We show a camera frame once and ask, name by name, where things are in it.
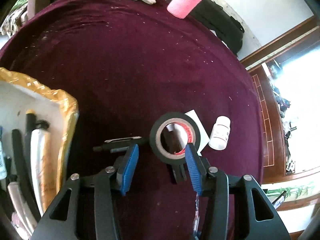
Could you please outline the black headboard cushion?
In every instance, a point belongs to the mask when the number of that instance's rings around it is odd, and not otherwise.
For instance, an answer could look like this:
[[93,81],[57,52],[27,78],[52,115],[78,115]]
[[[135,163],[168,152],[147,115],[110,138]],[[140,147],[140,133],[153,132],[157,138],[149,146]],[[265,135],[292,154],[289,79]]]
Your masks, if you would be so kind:
[[211,0],[202,0],[190,15],[214,31],[234,54],[240,51],[245,30],[239,21],[223,10],[223,7]]

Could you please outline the small black clip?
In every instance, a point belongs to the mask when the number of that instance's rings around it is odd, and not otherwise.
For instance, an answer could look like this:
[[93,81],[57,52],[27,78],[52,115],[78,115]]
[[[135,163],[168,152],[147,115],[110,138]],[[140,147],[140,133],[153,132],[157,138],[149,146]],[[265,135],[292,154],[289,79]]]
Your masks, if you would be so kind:
[[187,180],[184,165],[169,165],[169,172],[171,182],[175,185]]

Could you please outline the black tape roll red core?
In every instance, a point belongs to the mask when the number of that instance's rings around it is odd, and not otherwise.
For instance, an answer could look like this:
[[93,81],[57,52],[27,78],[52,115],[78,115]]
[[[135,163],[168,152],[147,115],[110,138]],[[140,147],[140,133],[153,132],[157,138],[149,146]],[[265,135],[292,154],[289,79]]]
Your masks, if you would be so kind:
[[158,159],[169,165],[185,163],[185,148],[192,143],[198,150],[201,135],[196,122],[178,112],[162,115],[150,131],[149,143]]

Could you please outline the black silver pen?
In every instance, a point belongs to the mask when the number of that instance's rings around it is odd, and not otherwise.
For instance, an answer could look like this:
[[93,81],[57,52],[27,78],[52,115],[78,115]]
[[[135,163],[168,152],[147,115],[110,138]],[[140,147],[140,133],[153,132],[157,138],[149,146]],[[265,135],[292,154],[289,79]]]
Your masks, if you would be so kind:
[[106,140],[101,146],[94,146],[94,152],[110,152],[118,153],[126,151],[132,144],[144,145],[148,143],[149,139],[147,137],[126,137]]

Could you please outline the white bottle green label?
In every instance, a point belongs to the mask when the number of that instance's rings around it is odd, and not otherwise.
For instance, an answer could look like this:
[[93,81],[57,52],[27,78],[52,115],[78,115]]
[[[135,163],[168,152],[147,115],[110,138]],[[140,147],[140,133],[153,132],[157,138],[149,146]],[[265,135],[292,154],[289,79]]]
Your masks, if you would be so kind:
[[0,142],[0,180],[5,179],[6,177],[7,177],[7,169],[5,166],[2,142]]

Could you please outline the clear blue gel pen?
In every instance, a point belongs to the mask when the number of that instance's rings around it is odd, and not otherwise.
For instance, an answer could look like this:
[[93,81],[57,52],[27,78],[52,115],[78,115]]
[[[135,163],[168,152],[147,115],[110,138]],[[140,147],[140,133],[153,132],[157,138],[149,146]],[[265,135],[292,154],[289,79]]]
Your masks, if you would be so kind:
[[199,222],[200,222],[200,216],[199,216],[199,194],[196,194],[195,198],[195,217],[193,220],[193,239],[199,239],[198,237],[198,227],[199,227]]

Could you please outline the pink hand cream tube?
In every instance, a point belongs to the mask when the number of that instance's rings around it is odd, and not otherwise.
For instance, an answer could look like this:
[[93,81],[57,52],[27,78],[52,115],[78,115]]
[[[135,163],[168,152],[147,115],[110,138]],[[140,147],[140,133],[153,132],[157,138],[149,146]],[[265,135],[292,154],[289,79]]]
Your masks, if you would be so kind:
[[37,221],[22,194],[20,184],[16,181],[10,182],[7,189],[17,215],[26,229],[29,237],[31,237],[37,226]]

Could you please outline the white tray with yellow tape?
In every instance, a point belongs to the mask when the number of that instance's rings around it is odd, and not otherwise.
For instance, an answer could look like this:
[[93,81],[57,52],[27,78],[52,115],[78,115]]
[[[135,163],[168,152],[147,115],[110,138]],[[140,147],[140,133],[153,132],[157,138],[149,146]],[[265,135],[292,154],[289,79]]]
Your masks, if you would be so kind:
[[1,69],[1,239],[30,239],[66,179],[78,103]]

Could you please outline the large black marker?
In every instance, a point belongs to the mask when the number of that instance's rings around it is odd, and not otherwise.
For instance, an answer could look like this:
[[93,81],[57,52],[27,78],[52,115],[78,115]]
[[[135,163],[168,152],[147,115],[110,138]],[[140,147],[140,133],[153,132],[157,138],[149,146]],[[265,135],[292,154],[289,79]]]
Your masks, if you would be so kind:
[[23,152],[23,141],[22,135],[19,129],[12,130],[12,148],[14,153],[14,163],[16,166],[17,176],[20,181],[22,194],[31,210],[31,213],[35,220],[39,222],[41,219],[36,199],[33,193],[33,188],[30,183],[27,163],[25,161],[24,152]]

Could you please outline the silver white cream tube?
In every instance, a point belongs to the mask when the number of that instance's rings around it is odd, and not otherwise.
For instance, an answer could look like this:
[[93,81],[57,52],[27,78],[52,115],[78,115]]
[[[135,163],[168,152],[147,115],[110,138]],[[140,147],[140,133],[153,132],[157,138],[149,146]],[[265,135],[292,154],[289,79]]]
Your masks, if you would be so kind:
[[42,177],[44,164],[43,158],[50,149],[49,126],[50,124],[45,120],[38,121],[36,123],[36,128],[31,133],[30,142],[31,182],[40,216],[43,216],[45,212],[44,197],[42,196],[42,183],[44,179]]

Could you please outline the white power adapter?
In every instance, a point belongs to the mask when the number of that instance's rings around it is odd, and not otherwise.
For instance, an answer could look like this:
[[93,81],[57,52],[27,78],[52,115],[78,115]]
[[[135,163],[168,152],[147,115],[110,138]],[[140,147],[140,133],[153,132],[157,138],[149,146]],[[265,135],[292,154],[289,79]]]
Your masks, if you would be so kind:
[[197,150],[197,153],[199,156],[201,156],[201,152],[202,150],[207,146],[208,142],[209,142],[209,137],[208,134],[206,132],[206,130],[204,129],[204,126],[202,124],[202,122],[200,121],[198,115],[196,114],[195,110],[191,110],[188,111],[187,113],[185,113],[185,115],[189,116],[191,119],[193,119],[195,121],[195,124],[197,124],[197,127],[199,129],[200,132],[200,145],[199,145],[199,149]]

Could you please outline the white bottle red label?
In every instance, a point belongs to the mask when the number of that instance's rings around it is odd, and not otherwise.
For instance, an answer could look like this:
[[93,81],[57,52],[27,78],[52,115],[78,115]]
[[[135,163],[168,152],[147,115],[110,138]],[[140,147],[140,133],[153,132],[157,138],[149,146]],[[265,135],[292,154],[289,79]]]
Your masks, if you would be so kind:
[[212,128],[208,145],[216,151],[222,151],[227,147],[231,130],[231,121],[226,116],[219,116]]

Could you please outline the maroon bed blanket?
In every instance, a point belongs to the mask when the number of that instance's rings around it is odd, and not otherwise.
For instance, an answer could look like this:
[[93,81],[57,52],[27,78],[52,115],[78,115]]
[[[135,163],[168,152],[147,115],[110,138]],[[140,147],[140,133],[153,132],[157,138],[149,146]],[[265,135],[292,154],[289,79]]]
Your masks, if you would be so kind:
[[96,174],[112,164],[93,147],[148,137],[165,113],[194,110],[207,131],[231,120],[227,148],[202,154],[227,174],[263,177],[263,122],[253,80],[236,56],[165,0],[58,0],[1,50],[1,66],[76,98],[80,116],[67,173]]

